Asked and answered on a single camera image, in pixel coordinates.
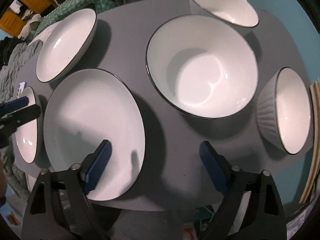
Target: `shallow white bowl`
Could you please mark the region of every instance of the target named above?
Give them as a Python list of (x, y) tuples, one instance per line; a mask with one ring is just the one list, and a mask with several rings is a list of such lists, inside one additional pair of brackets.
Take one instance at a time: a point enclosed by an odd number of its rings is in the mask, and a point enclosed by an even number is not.
[(97, 15), (92, 9), (76, 11), (61, 21), (40, 51), (36, 66), (39, 81), (55, 81), (68, 73), (87, 51), (96, 28)]
[(34, 43), (37, 40), (41, 40), (43, 43), (45, 43), (52, 33), (52, 31), (60, 24), (61, 21), (56, 22), (54, 24), (51, 24), (47, 28), (45, 28), (41, 33), (39, 33), (28, 45)]
[(55, 171), (81, 163), (103, 139), (112, 155), (88, 198), (110, 200), (126, 192), (140, 173), (145, 134), (138, 106), (129, 89), (100, 69), (68, 76), (50, 97), (44, 115), (44, 144)]
[(42, 147), (42, 107), (38, 95), (34, 93), (31, 87), (26, 87), (22, 91), (20, 98), (21, 97), (29, 98), (28, 106), (37, 104), (41, 109), (41, 114), (36, 120), (32, 120), (31, 122), (20, 126), (15, 132), (18, 149), (22, 158), (27, 163), (32, 163)]
[(261, 134), (290, 154), (304, 146), (310, 129), (310, 101), (300, 76), (283, 68), (265, 85), (257, 102)]
[(189, 0), (189, 3), (192, 14), (221, 19), (243, 36), (259, 24), (258, 14), (247, 0)]
[(195, 117), (240, 111), (258, 83), (256, 58), (245, 39), (207, 16), (186, 15), (163, 24), (149, 41), (146, 64), (163, 98)]

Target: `black rim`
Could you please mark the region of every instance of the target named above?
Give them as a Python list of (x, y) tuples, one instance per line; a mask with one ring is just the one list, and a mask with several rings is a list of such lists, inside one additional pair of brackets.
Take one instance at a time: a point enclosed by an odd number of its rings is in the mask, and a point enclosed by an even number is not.
[(223, 22), (225, 23), (229, 23), (229, 24), (233, 24), (233, 25), (236, 25), (236, 26), (239, 26), (239, 27), (243, 27), (243, 28), (246, 28), (246, 29), (253, 29), (255, 27), (257, 27), (259, 25), (259, 22), (260, 22), (260, 18), (259, 18), (259, 15), (258, 15), (258, 23), (255, 25), (255, 26), (243, 26), (243, 25), (239, 25), (239, 24), (236, 24), (236, 23), (232, 23), (232, 22), (229, 22), (229, 21), (226, 21), (225, 19), (222, 19), (216, 15), (214, 15), (212, 12), (210, 12), (209, 10), (207, 10), (206, 8), (202, 7), (200, 4), (198, 4), (195, 0), (192, 0), (197, 6), (199, 6), (202, 10), (206, 11), (207, 13), (211, 14), (212, 16), (214, 17), (217, 17), (219, 18), (220, 20), (222, 20)]
[[(92, 10), (92, 11), (94, 11), (93, 9), (91, 9), (91, 8), (84, 8), (84, 9), (81, 9), (81, 10)], [(89, 33), (89, 35), (88, 35), (88, 37), (85, 39), (85, 42), (84, 42), (84, 44), (87, 42), (87, 40), (88, 40), (88, 38), (89, 38), (89, 36), (90, 36), (90, 34), (92, 33), (92, 30), (95, 28), (95, 26), (97, 25), (97, 14), (96, 14), (96, 12), (94, 11), (94, 13), (95, 13), (95, 21), (94, 21), (94, 25), (92, 26), (92, 29), (91, 29), (91, 31), (90, 31), (90, 33)], [(76, 57), (76, 55), (78, 55), (78, 53), (79, 53), (79, 51), (81, 50), (81, 48), (78, 50), (78, 52), (75, 54), (75, 56), (73, 57), (73, 59), (69, 62), (69, 64), (68, 65), (66, 65), (65, 67), (64, 67), (64, 69), (62, 69), (61, 71), (60, 71), (60, 73), (58, 74), (58, 75), (56, 75), (54, 78), (52, 78), (52, 79), (50, 79), (49, 81), (45, 81), (45, 82), (43, 82), (43, 81), (41, 81), (39, 78), (38, 78), (38, 75), (36, 74), (36, 76), (37, 76), (37, 79), (41, 82), (41, 83), (48, 83), (48, 82), (51, 82), (51, 81), (53, 81), (54, 79), (59, 79), (59, 75), (72, 63), (72, 61), (75, 59), (75, 57)]]
[[(144, 155), (145, 155), (145, 154), (146, 154), (146, 130), (145, 130), (145, 127), (144, 127), (144, 123), (143, 123), (141, 111), (140, 111), (139, 106), (138, 106), (138, 104), (137, 104), (137, 101), (134, 99), (134, 96), (133, 96), (131, 90), (129, 89), (129, 87), (121, 80), (121, 78), (119, 78), (119, 77), (116, 76), (115, 74), (111, 73), (111, 72), (108, 71), (108, 70), (104, 70), (104, 69), (100, 69), (100, 68), (86, 68), (86, 69), (81, 69), (81, 70), (78, 70), (78, 71), (72, 73), (72, 74), (69, 75), (67, 78), (73, 76), (74, 74), (76, 74), (76, 73), (78, 73), (78, 72), (87, 71), (87, 70), (99, 70), (99, 71), (107, 72), (107, 73), (109, 73), (110, 75), (112, 75), (112, 76), (114, 76), (115, 78), (117, 78), (117, 79), (126, 87), (126, 89), (129, 91), (129, 93), (130, 93), (130, 95), (132, 96), (133, 100), (135, 101), (136, 106), (137, 106), (137, 108), (138, 108), (138, 110), (139, 110), (139, 113), (140, 113), (140, 117), (141, 117), (141, 121), (142, 121), (142, 125), (143, 125), (143, 131), (144, 131)], [(49, 97), (48, 104), (47, 104), (47, 108), (48, 108), (48, 106), (50, 106), (50, 105), (49, 105), (49, 104), (50, 104), (50, 99), (51, 99), (52, 95), (54, 94), (55, 90), (52, 92), (51, 96)], [(45, 113), (43, 114), (43, 130), (44, 130), (44, 126), (45, 126)], [(140, 171), (139, 171), (138, 176), (140, 175), (140, 172), (141, 172), (141, 170), (142, 170), (143, 163), (144, 163), (144, 156), (143, 156), (143, 160), (142, 160), (142, 164), (141, 164), (141, 169), (140, 169)]]
[[(154, 32), (153, 34), (151, 35), (149, 41), (148, 41), (148, 44), (147, 44), (147, 49), (146, 49), (146, 55), (145, 55), (145, 61), (146, 61), (146, 68), (147, 68), (147, 73), (148, 73), (148, 76), (149, 76), (149, 79), (153, 85), (153, 87), (156, 89), (156, 91), (158, 92), (158, 94), (161, 95), (161, 97), (167, 102), (169, 103), (169, 105), (173, 106), (175, 109), (179, 110), (180, 112), (182, 112), (183, 114), (187, 115), (187, 116), (190, 116), (190, 117), (195, 117), (195, 118), (199, 118), (199, 119), (204, 119), (204, 120), (214, 120), (214, 119), (218, 119), (218, 118), (225, 118), (225, 117), (228, 117), (230, 116), (231, 114), (229, 115), (226, 115), (226, 116), (221, 116), (221, 117), (205, 117), (205, 116), (200, 116), (200, 115), (196, 115), (196, 114), (191, 114), (189, 112), (186, 112), (185, 110), (181, 109), (180, 107), (176, 106), (174, 103), (172, 103), (168, 98), (165, 97), (165, 95), (158, 89), (158, 87), (156, 86), (154, 80), (152, 79), (152, 76), (151, 76), (151, 73), (150, 73), (150, 70), (149, 70), (149, 66), (148, 66), (148, 49), (149, 49), (149, 44), (153, 38), (153, 36), (155, 35), (155, 33), (162, 27), (164, 26), (165, 24), (167, 24), (168, 22), (170, 21), (173, 21), (177, 18), (182, 18), (182, 17), (192, 17), (193, 15), (190, 15), (190, 14), (187, 14), (187, 15), (181, 15), (181, 16), (177, 16), (175, 18), (172, 18), (168, 21), (166, 21), (165, 23), (161, 24)], [(206, 17), (206, 18), (211, 18), (210, 16), (206, 16), (206, 15), (194, 15), (194, 16), (197, 16), (197, 17)], [(256, 82), (256, 88), (255, 88), (255, 91), (251, 97), (251, 99), (248, 101), (248, 103), (243, 107), (245, 108), (249, 102), (252, 100), (253, 96), (255, 95), (255, 92), (257, 90), (257, 85), (258, 85), (258, 79), (259, 79), (259, 71), (258, 71), (258, 65), (257, 65), (257, 82)]]

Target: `gray tabletop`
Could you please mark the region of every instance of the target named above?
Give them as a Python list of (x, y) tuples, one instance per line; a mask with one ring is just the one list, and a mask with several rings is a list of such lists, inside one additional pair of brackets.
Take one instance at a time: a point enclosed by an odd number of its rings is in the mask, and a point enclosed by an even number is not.
[[(293, 68), (308, 88), (310, 82), (297, 47), (282, 23), (266, 11), (257, 10), (260, 24), (245, 38), (259, 67), (259, 83), (253, 100), (240, 112), (214, 121), (190, 118), (174, 109), (152, 86), (145, 65), (145, 50), (152, 33), (164, 22), (190, 13), (188, 0), (145, 0), (120, 6), (98, 15), (95, 37), (86, 54), (71, 71), (101, 68), (121, 78), (134, 94), (146, 133), (146, 152), (141, 173), (132, 188), (115, 200), (100, 205), (145, 211), (202, 206), (221, 201), (199, 158), (201, 142), (208, 140), (219, 154), (245, 171), (268, 169), (281, 172), (313, 145), (313, 124), (303, 149), (288, 155), (261, 138), (256, 120), (257, 95), (282, 67)], [(62, 81), (41, 83), (36, 77), (35, 55), (19, 72), (39, 95), (43, 110)], [(43, 147), (35, 163), (20, 156), (13, 135), (15, 164), (33, 177), (40, 167), (50, 167)]]

